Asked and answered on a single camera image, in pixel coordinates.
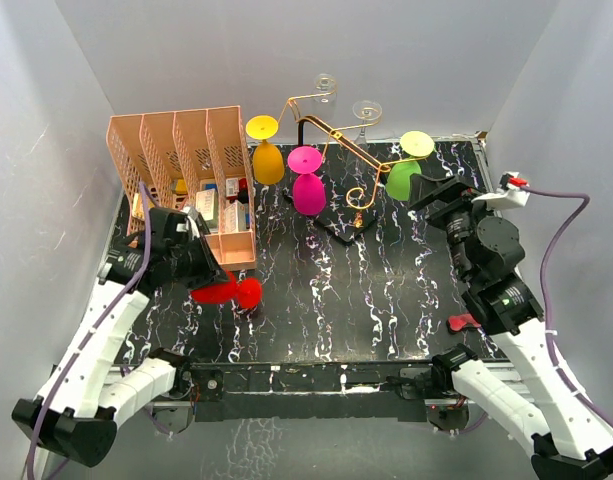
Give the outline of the red wine glass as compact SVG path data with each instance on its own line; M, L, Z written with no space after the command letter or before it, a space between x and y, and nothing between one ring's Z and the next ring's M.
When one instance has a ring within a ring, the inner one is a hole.
M235 301L242 309L256 307L262 299L262 285L253 277L237 281L234 274L226 271L227 281L192 290L191 298L199 304L225 304Z

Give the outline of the magenta wine glass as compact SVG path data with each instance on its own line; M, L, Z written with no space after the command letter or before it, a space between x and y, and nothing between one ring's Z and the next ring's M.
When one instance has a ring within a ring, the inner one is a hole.
M316 175L323 163L322 153L314 147L300 146L289 154L287 162L297 174L292 187L296 210L307 216L320 214L327 205L324 184Z

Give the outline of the yellow wine glass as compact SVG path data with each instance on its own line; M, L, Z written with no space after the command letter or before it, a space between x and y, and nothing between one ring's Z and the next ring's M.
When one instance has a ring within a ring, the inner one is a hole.
M253 153L252 165L255 180L263 185L277 184L285 174L282 153L270 142L278 130L278 121L269 115L257 115L246 124L247 135L259 141Z

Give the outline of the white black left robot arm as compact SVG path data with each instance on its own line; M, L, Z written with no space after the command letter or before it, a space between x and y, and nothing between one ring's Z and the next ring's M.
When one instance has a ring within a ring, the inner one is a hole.
M143 230L109 249L67 352L37 394L18 400L12 410L12 420L33 449L94 467L135 413L161 395L188 395L193 383L188 357L164 348L112 384L105 380L158 288L172 284L195 290L227 282L208 232L193 207L153 207Z

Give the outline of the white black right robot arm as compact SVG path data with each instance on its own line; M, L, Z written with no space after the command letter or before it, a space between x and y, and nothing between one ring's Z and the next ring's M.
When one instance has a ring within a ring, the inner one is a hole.
M481 193L461 176L410 177L408 206L445 232L462 299L485 334L503 351L531 397L525 399L459 344L432 359L431 381L441 395L474 401L518 444L540 479L605 479L613 474L613 421L587 396L555 338L545 283L536 298L517 274L524 259L518 228L499 211L522 208L535 190L514 172Z

